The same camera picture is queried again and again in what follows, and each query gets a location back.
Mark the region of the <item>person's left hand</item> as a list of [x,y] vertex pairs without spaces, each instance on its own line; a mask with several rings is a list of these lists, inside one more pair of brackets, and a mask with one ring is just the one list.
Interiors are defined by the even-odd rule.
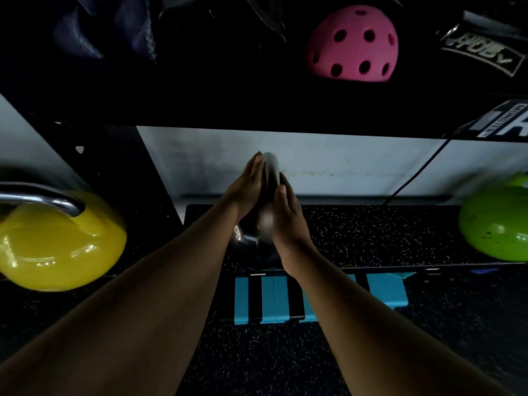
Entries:
[[236,212],[234,224],[238,224],[254,208],[260,198],[264,167],[263,153],[257,152],[222,196],[221,204],[225,205],[229,211]]

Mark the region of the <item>person's right hand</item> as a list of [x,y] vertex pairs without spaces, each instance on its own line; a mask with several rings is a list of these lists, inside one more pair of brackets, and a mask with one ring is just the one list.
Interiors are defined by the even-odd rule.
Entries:
[[308,257],[316,251],[306,219],[274,219],[273,240],[286,272],[297,277]]

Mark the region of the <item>black kettlebell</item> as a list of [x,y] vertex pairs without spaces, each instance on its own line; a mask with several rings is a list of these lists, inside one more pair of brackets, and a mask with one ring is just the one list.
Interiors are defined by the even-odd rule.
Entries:
[[231,253],[243,271],[283,269],[273,240],[273,202],[280,184],[279,163],[271,152],[265,152],[263,160],[265,166],[259,199],[251,211],[234,226],[230,243]]

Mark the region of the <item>person's left forearm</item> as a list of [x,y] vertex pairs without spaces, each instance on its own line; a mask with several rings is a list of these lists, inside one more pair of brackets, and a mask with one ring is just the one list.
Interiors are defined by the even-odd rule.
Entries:
[[0,396],[175,396],[204,329],[234,226],[224,195],[0,365]]

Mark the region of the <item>person's right forearm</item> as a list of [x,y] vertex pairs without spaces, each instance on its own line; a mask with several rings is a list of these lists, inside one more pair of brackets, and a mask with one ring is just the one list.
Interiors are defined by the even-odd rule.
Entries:
[[514,396],[330,263],[311,242],[277,244],[352,396]]

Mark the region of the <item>black shelf rack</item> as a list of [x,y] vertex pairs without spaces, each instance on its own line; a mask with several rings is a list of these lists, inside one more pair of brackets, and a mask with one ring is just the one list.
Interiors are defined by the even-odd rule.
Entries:
[[[282,0],[282,22],[248,0],[152,0],[155,64],[62,53],[57,0],[0,0],[0,96],[59,163],[120,210],[127,256],[196,220],[255,152],[271,152],[303,205],[456,206],[528,171],[528,97],[450,68],[438,33],[464,10],[528,0]],[[314,76],[313,30],[351,5],[393,22],[391,78]]]

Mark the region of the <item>black speckled rubber mat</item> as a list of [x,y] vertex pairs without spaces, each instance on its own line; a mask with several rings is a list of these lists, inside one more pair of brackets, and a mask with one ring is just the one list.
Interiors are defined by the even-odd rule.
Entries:
[[319,252],[349,271],[405,272],[528,266],[473,249],[458,229],[459,206],[303,205]]

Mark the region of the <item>plain blue pad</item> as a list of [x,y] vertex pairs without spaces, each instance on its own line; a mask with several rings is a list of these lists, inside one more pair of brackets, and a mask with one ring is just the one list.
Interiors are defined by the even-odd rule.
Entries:
[[366,281],[370,293],[391,309],[409,305],[404,280],[415,273],[369,273]]

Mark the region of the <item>pink perforated ball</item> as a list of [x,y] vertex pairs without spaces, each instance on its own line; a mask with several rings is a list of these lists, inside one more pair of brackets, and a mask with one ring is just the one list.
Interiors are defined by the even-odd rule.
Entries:
[[399,54],[391,19],[371,5],[351,5],[314,29],[305,49],[307,71],[326,79],[387,82]]

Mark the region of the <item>dark blue fabric bag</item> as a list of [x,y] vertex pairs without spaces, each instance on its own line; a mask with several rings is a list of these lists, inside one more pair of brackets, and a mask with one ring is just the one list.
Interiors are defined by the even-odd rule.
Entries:
[[57,0],[51,36],[62,53],[155,64],[152,0]]

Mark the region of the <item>green kettlebell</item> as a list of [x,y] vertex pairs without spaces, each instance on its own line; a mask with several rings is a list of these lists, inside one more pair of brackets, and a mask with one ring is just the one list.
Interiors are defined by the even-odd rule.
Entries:
[[458,227],[475,250],[498,260],[528,263],[528,172],[469,196]]

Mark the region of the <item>black bag with white label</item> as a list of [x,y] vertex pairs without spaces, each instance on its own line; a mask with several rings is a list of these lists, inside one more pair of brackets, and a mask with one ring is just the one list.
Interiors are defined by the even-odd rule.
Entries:
[[528,5],[464,10],[439,31],[438,45],[462,79],[483,81],[491,93],[528,97]]

